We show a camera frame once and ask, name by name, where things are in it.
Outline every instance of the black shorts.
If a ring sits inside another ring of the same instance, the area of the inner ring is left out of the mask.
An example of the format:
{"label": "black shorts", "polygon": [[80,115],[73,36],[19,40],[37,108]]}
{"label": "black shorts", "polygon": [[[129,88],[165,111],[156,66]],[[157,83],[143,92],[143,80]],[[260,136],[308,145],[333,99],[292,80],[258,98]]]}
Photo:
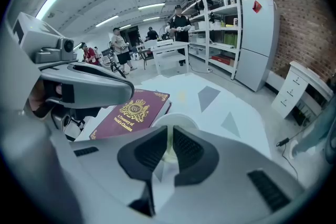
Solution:
{"label": "black shorts", "polygon": [[119,64],[124,65],[127,61],[131,60],[131,56],[129,52],[124,52],[123,54],[117,54]]}

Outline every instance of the cable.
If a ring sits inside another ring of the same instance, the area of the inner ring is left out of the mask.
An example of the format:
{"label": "cable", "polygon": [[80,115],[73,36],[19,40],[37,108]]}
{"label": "cable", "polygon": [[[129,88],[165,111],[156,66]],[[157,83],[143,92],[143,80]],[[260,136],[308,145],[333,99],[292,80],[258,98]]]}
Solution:
{"label": "cable", "polygon": [[238,85],[238,86],[240,86],[240,87],[243,87],[244,89],[248,89],[248,88],[247,88],[246,86],[244,86],[244,85],[240,85],[240,84],[234,83],[232,80],[228,80],[227,78],[224,78],[224,77],[222,77],[222,76],[220,76],[220,75],[214,73],[214,70],[211,69],[211,68],[209,68],[210,72],[200,72],[200,71],[196,71],[196,70],[193,69],[193,66],[192,66],[191,63],[190,63],[190,60],[189,60],[189,65],[191,66],[191,70],[193,70],[193,71],[196,72],[196,73],[202,73],[202,74],[210,74],[210,73],[212,73],[212,74],[214,74],[214,75],[216,75],[216,76],[219,76],[219,77],[221,77],[222,79],[225,79],[225,80],[227,80],[227,81],[229,81],[229,82],[231,82],[231,83],[233,83],[233,84],[235,84],[235,85]]}
{"label": "cable", "polygon": [[296,181],[298,182],[299,181],[299,175],[298,175],[298,172],[296,171],[296,169],[294,168],[294,166],[292,166],[292,164],[289,162],[289,160],[283,155],[285,153],[285,150],[286,150],[286,144],[285,144],[285,149],[283,150],[282,152],[282,157],[288,162],[288,164],[294,169],[295,171],[295,174],[296,174]]}
{"label": "cable", "polygon": [[[334,95],[334,96],[332,97],[332,99],[328,102],[328,104],[327,104],[325,107],[329,106],[330,103],[333,101],[334,98],[336,98],[336,95]],[[321,116],[321,114],[322,114],[323,112],[324,112],[324,110],[322,110],[322,111],[320,112],[320,114],[318,114],[317,117],[316,117],[313,121],[311,121],[311,122],[304,128],[304,129],[301,128],[301,130],[300,130],[299,132],[297,132],[295,135],[293,135],[292,137],[290,137],[290,138],[287,137],[286,139],[281,140],[280,142],[278,142],[278,143],[276,144],[276,146],[286,145],[290,140],[292,140],[293,138],[295,138],[296,136],[298,136],[301,132],[303,132],[304,130],[306,130],[306,129],[307,129],[313,122],[316,122],[316,120]]]}

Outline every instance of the red brick wall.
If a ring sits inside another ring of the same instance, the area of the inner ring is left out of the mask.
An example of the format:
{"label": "red brick wall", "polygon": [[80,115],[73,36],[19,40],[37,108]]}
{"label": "red brick wall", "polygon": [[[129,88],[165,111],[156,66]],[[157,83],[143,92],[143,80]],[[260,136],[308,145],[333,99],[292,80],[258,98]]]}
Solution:
{"label": "red brick wall", "polygon": [[274,0],[280,9],[280,35],[272,70],[286,77],[295,60],[324,81],[336,69],[336,23],[325,0]]}

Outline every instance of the red shirt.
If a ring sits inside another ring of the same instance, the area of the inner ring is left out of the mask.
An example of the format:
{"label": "red shirt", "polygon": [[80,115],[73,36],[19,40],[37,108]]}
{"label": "red shirt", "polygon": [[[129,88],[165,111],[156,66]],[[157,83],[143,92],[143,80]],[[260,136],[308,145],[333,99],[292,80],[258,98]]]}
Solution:
{"label": "red shirt", "polygon": [[93,60],[95,60],[95,62],[92,62],[92,60],[91,60],[91,61],[89,61],[89,63],[97,66],[99,62],[98,62],[98,59],[95,58],[95,55],[96,54],[94,53],[94,50],[92,48],[88,48],[84,52],[84,59],[89,59],[93,56]]}

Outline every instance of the man in black shirt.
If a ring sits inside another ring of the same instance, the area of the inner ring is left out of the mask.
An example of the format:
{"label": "man in black shirt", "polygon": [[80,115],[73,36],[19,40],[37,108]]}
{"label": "man in black shirt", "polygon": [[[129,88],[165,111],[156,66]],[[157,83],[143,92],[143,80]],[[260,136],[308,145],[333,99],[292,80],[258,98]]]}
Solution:
{"label": "man in black shirt", "polygon": [[[174,16],[170,20],[170,29],[175,32],[175,41],[189,42],[188,31],[177,31],[177,28],[191,25],[191,23],[187,17],[182,15],[182,8],[180,5],[177,5],[175,7],[175,13],[176,16]],[[185,55],[184,49],[178,49],[177,51]],[[183,63],[185,63],[185,60],[180,61],[180,66],[182,66]]]}
{"label": "man in black shirt", "polygon": [[149,40],[156,40],[159,36],[157,32],[153,30],[153,27],[148,28],[148,30],[147,36],[149,36]]}

